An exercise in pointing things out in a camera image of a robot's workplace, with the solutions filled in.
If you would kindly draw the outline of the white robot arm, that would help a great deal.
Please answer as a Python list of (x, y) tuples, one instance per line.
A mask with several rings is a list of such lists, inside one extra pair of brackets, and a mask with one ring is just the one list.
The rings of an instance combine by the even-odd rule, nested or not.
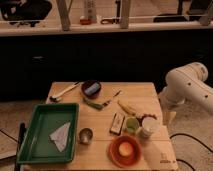
[(165, 77), (166, 86), (159, 93), (163, 113), (163, 124), (168, 125), (175, 118), (174, 108), (190, 100), (213, 115), (213, 88), (205, 84), (207, 67), (193, 62), (170, 70)]

